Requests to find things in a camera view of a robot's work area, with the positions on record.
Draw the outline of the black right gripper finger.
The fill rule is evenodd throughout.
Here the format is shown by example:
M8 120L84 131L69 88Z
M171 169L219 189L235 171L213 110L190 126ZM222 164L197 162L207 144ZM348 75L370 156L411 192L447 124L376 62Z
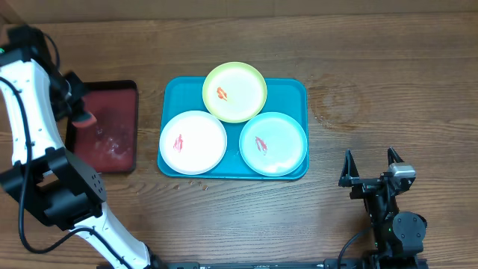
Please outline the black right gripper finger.
M390 146L388 148L388 164L392 165L394 163L403 163L403 159L398 155L395 149Z
M352 187L359 180L359 172L356 168L351 151L345 152L344 167L338 181L339 187Z

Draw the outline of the red black sponge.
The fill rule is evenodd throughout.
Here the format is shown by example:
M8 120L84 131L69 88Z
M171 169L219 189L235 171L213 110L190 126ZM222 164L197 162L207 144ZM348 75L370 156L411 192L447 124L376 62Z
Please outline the red black sponge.
M71 123L74 127L81 129L92 126L96 123L97 119L89 111L85 111L82 114L78 114L71 119Z

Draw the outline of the light blue plate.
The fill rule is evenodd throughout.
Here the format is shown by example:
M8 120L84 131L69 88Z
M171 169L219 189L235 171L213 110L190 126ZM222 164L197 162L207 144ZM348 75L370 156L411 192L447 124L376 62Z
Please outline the light blue plate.
M287 114L261 113L249 120L239 137L246 165L262 176L279 177L294 172L308 151L303 127Z

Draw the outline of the white plate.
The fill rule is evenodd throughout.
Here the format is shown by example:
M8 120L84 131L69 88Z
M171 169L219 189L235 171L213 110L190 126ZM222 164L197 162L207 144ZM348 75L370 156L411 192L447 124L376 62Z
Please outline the white plate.
M226 153L223 124L204 111L186 111L172 118L161 131L159 152L174 171L195 176L216 167Z

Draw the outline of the yellow-green plate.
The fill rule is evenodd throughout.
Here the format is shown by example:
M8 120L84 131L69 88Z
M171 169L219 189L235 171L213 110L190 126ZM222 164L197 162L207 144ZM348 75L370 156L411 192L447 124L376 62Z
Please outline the yellow-green plate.
M215 67L202 86L206 109L226 123L242 123L255 117L267 101L263 75L242 62L227 62Z

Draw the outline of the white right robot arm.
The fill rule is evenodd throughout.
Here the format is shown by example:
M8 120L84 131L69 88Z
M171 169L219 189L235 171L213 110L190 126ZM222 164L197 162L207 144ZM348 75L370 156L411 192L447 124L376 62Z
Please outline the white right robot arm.
M345 153L338 185L350 188L352 200L362 200L370 217L376 249L364 253L363 268L421 268L417 254L423 251L427 221L419 214L400 211L396 197L407 192L416 179L415 168L388 148L388 169L380 177L359 176L352 153Z

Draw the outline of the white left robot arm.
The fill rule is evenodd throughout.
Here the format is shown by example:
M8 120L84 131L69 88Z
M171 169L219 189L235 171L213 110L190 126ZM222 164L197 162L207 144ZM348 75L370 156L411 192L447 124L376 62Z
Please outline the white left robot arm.
M111 268L165 268L111 212L100 175L70 152L57 122L66 117L90 125L95 117L84 108L87 88L73 72L60 73L52 57L51 37L20 25L7 31L1 47L1 92L13 139L12 167L1 174L1 187L19 203L18 233L23 247L49 253L77 235L96 249ZM32 247L25 235L25 213L44 226L66 232L50 247Z

